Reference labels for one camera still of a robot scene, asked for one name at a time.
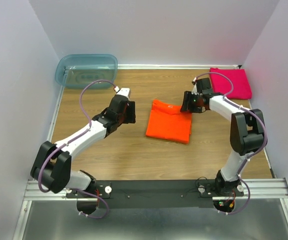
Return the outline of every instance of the blue tray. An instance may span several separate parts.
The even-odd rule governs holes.
[[[117,59],[110,54],[73,54],[62,58],[56,69],[55,80],[69,89],[83,89],[95,80],[114,82]],[[89,89],[106,89],[107,82],[96,83]]]

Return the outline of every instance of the folded orange cloth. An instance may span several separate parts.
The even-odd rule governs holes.
[[[180,108],[155,99],[146,136],[187,144],[191,134],[192,114],[180,112]]]

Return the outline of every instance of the gray floor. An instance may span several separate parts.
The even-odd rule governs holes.
[[[278,199],[251,200],[243,212],[229,216],[196,207],[112,209],[99,220],[79,216],[73,201],[37,201],[24,239],[288,240],[288,226]]]

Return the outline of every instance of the wood surface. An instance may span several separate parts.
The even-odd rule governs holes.
[[[95,143],[73,162],[72,169],[84,170],[98,180],[175,180],[215,178],[229,156],[230,123],[207,111],[193,115],[189,144],[146,137],[152,101],[181,105],[184,91],[191,91],[193,78],[207,69],[118,70],[115,83],[131,89],[136,102],[136,123],[123,124],[117,131]],[[52,141],[70,136],[87,124],[79,107],[81,90],[65,89]],[[109,89],[91,89],[83,105],[92,117],[106,108],[113,97]],[[249,107],[247,100],[235,100]],[[271,178],[261,152],[253,157],[243,178]]]

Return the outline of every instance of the pink cloth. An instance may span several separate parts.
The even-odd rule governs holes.
[[[232,93],[227,95],[229,99],[251,99],[252,90],[248,83],[246,73],[244,69],[218,69],[211,68],[210,72],[216,72],[228,77],[234,85]],[[220,75],[210,74],[209,75],[212,87],[215,93],[225,94],[230,91],[230,83]]]

